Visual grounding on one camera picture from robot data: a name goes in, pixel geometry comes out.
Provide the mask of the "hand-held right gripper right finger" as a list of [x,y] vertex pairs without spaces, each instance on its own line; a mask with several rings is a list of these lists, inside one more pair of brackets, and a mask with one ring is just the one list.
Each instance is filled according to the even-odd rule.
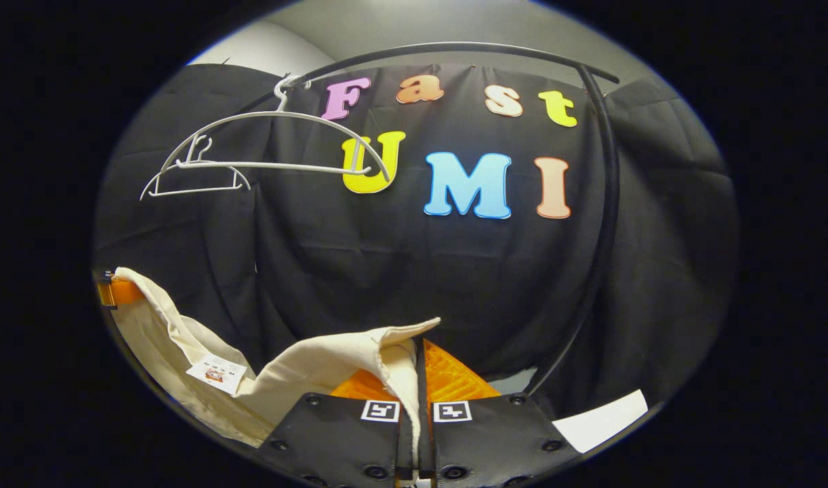
[[519,487],[579,458],[528,395],[498,393],[427,340],[417,368],[423,401],[418,472],[430,487]]

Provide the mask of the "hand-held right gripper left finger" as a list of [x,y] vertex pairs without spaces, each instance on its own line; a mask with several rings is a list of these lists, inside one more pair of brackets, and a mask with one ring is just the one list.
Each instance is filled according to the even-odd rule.
[[417,478],[411,421],[365,370],[329,394],[301,395],[258,458],[309,487],[401,487]]

